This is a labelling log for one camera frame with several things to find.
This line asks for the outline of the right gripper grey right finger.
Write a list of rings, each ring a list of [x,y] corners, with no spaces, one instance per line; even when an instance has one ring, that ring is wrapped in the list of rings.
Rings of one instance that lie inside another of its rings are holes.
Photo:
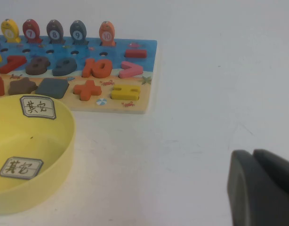
[[[284,191],[289,191],[288,160],[264,149],[254,150],[253,156],[277,186]]]

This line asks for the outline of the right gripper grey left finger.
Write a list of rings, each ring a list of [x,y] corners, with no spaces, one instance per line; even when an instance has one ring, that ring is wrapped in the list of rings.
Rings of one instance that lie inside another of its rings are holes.
[[[234,150],[227,181],[235,226],[289,226],[289,191],[268,176],[253,153]]]

